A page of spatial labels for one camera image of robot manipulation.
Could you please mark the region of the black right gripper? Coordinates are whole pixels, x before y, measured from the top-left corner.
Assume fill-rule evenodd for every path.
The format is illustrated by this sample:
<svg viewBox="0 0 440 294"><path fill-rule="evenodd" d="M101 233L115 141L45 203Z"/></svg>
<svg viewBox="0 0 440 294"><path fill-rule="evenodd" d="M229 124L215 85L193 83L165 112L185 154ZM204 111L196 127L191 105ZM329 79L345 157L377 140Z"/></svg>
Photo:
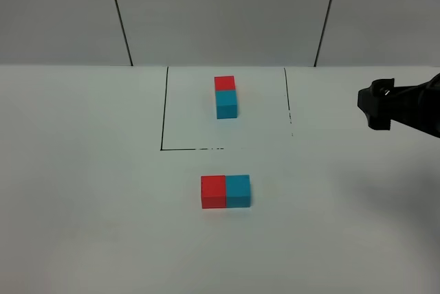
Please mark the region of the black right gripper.
<svg viewBox="0 0 440 294"><path fill-rule="evenodd" d="M395 79L374 80L357 95L357 107L365 114L368 127L389 131L391 119L432 136L439 136L439 74L416 86L396 87L393 115L387 114L388 94Z"/></svg>

